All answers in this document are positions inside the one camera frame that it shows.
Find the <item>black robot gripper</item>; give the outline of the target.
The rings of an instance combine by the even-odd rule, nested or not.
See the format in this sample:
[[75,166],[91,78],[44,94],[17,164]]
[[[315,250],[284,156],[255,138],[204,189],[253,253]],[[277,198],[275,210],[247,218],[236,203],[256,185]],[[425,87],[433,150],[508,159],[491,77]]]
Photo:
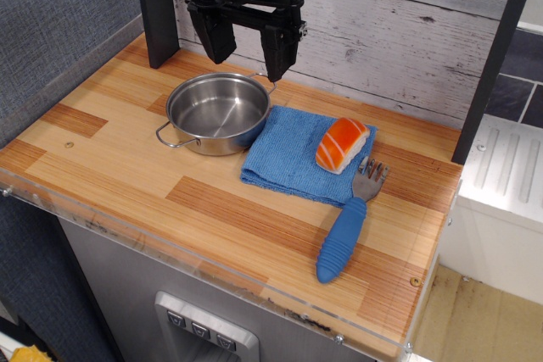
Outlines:
[[247,19],[249,27],[260,32],[261,46],[271,82],[282,79],[295,64],[298,41],[306,33],[301,19],[304,0],[191,0],[188,12],[207,56],[215,63],[224,62],[236,49],[232,23],[220,9]]

